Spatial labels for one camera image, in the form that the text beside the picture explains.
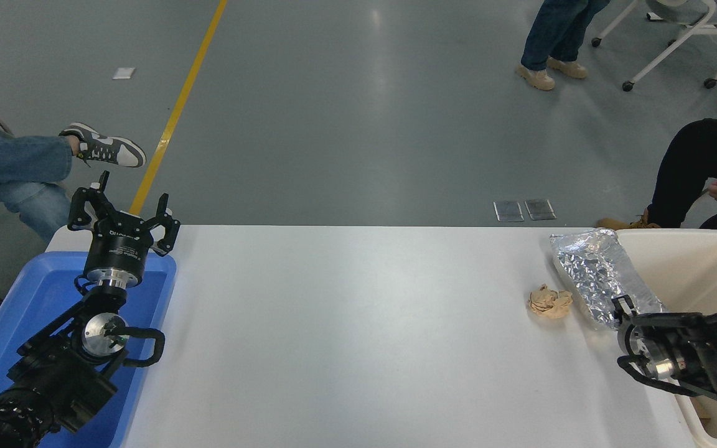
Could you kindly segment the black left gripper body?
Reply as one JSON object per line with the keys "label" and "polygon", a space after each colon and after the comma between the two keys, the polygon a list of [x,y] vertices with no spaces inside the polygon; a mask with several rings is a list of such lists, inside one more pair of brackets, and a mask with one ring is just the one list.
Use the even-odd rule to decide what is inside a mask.
{"label": "black left gripper body", "polygon": [[146,232],[144,220],[136,215],[117,213],[99,219],[92,228],[87,258],[87,273],[116,269],[143,274],[153,238]]}

